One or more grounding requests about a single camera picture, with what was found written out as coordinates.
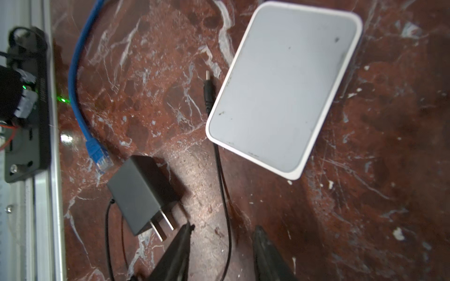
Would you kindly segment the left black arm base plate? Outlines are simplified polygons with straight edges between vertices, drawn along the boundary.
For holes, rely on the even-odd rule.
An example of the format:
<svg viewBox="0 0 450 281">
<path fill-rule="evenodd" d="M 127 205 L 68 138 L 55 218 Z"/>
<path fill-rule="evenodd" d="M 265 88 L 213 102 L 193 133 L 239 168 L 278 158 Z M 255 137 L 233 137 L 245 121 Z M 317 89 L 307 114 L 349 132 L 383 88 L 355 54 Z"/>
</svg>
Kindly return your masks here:
<svg viewBox="0 0 450 281">
<path fill-rule="evenodd" d="M 5 181 L 24 181 L 51 163 L 48 44 L 36 27 L 14 27 L 1 56 L 1 136 Z"/>
</svg>

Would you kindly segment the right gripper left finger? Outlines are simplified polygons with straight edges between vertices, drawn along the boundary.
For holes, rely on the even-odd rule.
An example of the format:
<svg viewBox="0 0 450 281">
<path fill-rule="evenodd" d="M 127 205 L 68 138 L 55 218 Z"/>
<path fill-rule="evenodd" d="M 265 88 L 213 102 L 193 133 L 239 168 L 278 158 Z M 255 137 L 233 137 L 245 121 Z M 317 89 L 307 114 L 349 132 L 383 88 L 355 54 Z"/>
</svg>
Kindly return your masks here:
<svg viewBox="0 0 450 281">
<path fill-rule="evenodd" d="M 155 269 L 145 279 L 146 281 L 188 280 L 191 234 L 194 229 L 195 226 L 190 222 L 180 228 Z"/>
</svg>

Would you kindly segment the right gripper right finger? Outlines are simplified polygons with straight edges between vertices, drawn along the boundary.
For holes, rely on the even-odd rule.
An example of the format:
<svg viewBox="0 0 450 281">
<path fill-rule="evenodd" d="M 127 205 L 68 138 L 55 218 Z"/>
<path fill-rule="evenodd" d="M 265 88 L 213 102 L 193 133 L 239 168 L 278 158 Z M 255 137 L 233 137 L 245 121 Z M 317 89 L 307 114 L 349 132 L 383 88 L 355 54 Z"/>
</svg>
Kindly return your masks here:
<svg viewBox="0 0 450 281">
<path fill-rule="evenodd" d="M 297 281 L 262 226 L 253 232 L 253 259 L 257 281 Z"/>
</svg>

